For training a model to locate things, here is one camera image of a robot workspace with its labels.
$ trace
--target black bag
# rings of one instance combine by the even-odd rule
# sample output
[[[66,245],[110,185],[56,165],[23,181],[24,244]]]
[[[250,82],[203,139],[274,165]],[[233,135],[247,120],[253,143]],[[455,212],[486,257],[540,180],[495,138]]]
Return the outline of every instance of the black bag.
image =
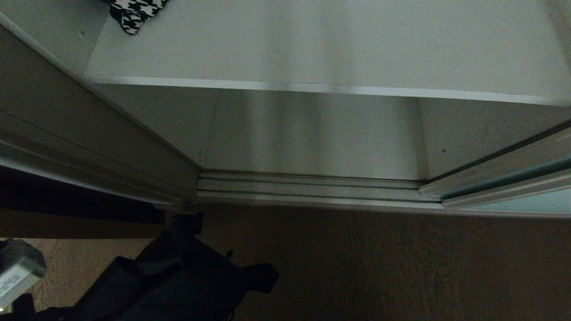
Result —
[[[36,320],[228,320],[247,291],[271,292],[272,265],[236,267],[194,238],[201,226],[201,216],[175,217],[135,260],[117,257],[75,307],[51,308]]]

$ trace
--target white shelf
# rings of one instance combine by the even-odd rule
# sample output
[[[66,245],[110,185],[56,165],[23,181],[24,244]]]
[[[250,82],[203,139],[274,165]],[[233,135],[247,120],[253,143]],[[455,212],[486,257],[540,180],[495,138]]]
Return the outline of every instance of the white shelf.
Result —
[[[172,1],[136,36],[109,18],[97,83],[571,105],[542,0]]]

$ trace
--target wooden floor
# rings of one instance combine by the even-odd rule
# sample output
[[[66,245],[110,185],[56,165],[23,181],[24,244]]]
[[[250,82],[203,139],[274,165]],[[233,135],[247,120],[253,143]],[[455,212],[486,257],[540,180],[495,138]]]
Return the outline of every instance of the wooden floor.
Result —
[[[273,263],[271,295],[235,320],[570,320],[571,220],[209,205],[202,240]],[[148,240],[35,240],[41,305],[73,304],[113,256]]]

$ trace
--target houndstooth fabric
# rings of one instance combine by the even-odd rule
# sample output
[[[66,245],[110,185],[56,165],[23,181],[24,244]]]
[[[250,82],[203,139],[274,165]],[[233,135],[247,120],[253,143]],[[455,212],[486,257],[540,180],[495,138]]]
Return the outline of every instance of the houndstooth fabric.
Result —
[[[103,0],[111,7],[109,13],[121,28],[131,35],[137,34],[143,23],[159,13],[168,0]]]

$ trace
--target black and white fabric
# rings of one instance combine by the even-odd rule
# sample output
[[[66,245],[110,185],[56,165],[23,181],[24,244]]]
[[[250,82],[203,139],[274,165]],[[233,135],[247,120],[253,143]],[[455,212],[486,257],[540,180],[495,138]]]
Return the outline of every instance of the black and white fabric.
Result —
[[[109,13],[121,28],[134,35],[143,23],[161,11],[168,0],[103,0],[111,6]]]

